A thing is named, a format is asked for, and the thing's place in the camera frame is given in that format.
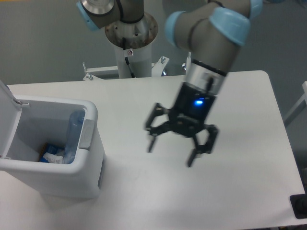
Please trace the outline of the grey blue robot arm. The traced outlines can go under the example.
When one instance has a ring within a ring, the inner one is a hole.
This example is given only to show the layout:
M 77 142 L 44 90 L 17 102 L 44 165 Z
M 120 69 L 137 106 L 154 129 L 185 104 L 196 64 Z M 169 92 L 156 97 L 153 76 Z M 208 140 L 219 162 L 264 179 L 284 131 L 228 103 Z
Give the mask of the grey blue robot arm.
M 119 49 L 120 78 L 150 77 L 151 55 L 140 55 L 156 38 L 158 26 L 144 11 L 142 0 L 80 0 L 76 6 L 90 30 L 104 29 Z M 210 0 L 191 11 L 172 13 L 165 23 L 168 42 L 191 53 L 186 78 L 172 108 L 155 104 L 145 130 L 152 142 L 166 132 L 191 138 L 194 149 L 187 161 L 211 153 L 218 135 L 205 119 L 219 90 L 245 44 L 251 19 L 263 7 L 260 0 Z

